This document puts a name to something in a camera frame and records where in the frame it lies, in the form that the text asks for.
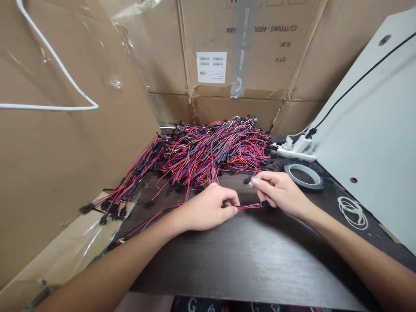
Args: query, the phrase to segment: pile of wires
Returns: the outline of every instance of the pile of wires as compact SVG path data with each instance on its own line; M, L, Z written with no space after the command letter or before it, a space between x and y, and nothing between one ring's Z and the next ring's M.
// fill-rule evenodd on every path
M170 132L163 131L157 135L108 196L82 207L81 212L98 210L96 207L100 206L104 213L100 224L106 224L108 218L123 219L127 214L128 201L149 171L160 175L156 185L159 191L144 207L153 205L166 187L169 187L170 192L175 190L181 193L186 190L186 202L192 190L198 194L204 190L205 184L219 183L218 177L224 173L249 172L254 176L262 168L275 171L275 167L267 159L270 158L271 150L275 150L276 147L273 146L274 142L268 133L256 127L256 122L256 116L250 115L203 126L185 124L181 121ZM159 187L162 179L166 179L166 182ZM244 183L247 184L249 181L250 178L247 178ZM139 229L143 230L157 216L182 204L160 211L129 234L133 235ZM239 208L260 207L261 203L256 203Z

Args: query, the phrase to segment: dark wooden table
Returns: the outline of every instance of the dark wooden table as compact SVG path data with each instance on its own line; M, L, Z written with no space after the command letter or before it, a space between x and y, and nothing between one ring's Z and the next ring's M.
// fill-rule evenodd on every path
M277 158L282 166L292 160ZM321 192L308 198L335 219L416 271L416 257L379 227L367 211L369 227L355 230L339 211L337 198L351 197L319 164L311 168L324 176ZM245 174L220 177L222 186L235 189L242 205L258 202L243 184ZM159 178L150 175L140 189L137 206L116 239L161 209L183 202L185 192L169 195L143 208L157 192ZM169 242L153 258L131 291L317 306L346 310L379 310L374 298L340 256L309 226L279 209L240 211L223 225L204 232L187 232Z

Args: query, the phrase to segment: white panel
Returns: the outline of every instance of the white panel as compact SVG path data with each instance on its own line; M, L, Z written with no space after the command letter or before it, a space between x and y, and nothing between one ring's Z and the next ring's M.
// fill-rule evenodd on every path
M416 9L389 16L312 126L367 70L414 32ZM391 38L379 46L386 35ZM415 126L416 37L413 37L335 106L312 139L318 162L413 254L416 254ZM358 182L351 183L351 177Z

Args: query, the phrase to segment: white label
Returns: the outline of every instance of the white label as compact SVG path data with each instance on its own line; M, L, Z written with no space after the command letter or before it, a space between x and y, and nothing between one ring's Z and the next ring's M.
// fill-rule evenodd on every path
M227 52L196 52L198 82L225 83Z

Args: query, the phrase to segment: black cable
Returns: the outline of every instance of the black cable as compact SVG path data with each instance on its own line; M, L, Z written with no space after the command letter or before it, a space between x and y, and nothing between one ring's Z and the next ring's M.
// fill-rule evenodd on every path
M398 44L393 50L391 50L390 52L388 52L381 60L379 60L373 67L371 67L364 75L361 76L360 79L358 79L335 103L334 105L331 106L331 108L328 110L328 112L326 113L326 115L324 116L324 118L322 118L322 120L312 129L309 130L308 134L306 135L306 139L310 139L312 137L312 135L314 135L317 131L317 128L319 127L320 124L322 124L324 122L324 120L326 119L326 117L328 117L329 113L334 109L335 105L338 104L338 102L340 100L342 100L342 98L348 94L349 91L351 91L356 85L358 85L358 83L363 80L369 73L371 73L373 71L373 69L375 69L378 65L380 65L382 63L382 61L384 61L385 59L387 59L394 51L396 51L398 48L400 48L402 45L404 45L406 42L408 42L410 39L412 39L414 36L416 36L416 32L414 32L412 35L410 35L409 37L407 37L406 39L404 39L400 44Z

